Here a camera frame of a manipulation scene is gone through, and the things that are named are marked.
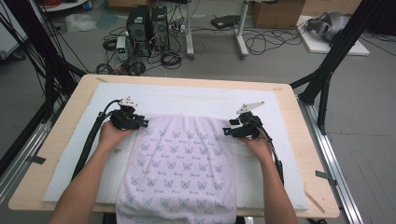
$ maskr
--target person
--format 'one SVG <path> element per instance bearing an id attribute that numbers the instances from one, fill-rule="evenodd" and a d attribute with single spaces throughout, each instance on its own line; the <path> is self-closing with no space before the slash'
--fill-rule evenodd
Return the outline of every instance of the person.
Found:
<path id="1" fill-rule="evenodd" d="M 92 156 L 64 190 L 49 224 L 89 223 L 90 214 L 95 205 L 102 172 L 106 159 L 113 148 L 127 135 L 135 130 L 122 131 L 113 126 L 111 121 L 102 125 L 99 144 Z M 288 194 L 286 193 L 272 159 L 268 142 L 257 139 L 240 139 L 257 157 L 262 168 L 264 181 L 264 213 L 266 224 L 298 223 Z"/>

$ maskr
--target cardboard box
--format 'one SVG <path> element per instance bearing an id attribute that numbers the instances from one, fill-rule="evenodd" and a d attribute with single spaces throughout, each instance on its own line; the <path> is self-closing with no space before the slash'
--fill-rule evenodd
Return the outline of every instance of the cardboard box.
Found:
<path id="1" fill-rule="evenodd" d="M 255 3 L 251 18 L 258 28 L 293 29 L 305 0 L 281 0 L 274 4 Z"/>
<path id="2" fill-rule="evenodd" d="M 130 10 L 133 5 L 147 5 L 152 7 L 152 0 L 107 0 L 108 5 L 115 9 Z"/>
<path id="3" fill-rule="evenodd" d="M 352 15 L 360 3 L 361 0 L 306 0 L 302 15 L 319 17 L 326 11 Z"/>

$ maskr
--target left arm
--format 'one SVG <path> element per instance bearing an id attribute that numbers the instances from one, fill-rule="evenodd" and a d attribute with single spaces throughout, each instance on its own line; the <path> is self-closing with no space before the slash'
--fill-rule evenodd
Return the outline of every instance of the left arm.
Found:
<path id="1" fill-rule="evenodd" d="M 64 190 L 49 223 L 88 223 L 96 202 L 102 172 L 111 150 L 128 134 L 108 121 L 102 126 L 99 144 L 87 164 Z"/>

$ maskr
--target person's left hand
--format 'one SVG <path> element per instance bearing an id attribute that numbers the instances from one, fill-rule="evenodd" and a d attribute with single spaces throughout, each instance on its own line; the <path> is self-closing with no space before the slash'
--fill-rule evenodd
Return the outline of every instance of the person's left hand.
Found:
<path id="1" fill-rule="evenodd" d="M 111 121 L 106 121 L 101 128 L 99 146 L 106 150 L 113 149 L 124 137 L 136 130 L 120 130 L 114 127 Z"/>

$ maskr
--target patterned cloth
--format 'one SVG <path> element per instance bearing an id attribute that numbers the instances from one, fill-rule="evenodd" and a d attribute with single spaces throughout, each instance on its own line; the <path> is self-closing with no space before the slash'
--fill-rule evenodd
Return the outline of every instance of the patterned cloth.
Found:
<path id="1" fill-rule="evenodd" d="M 228 121 L 149 116 L 139 130 L 116 202 L 117 223 L 234 223 Z"/>

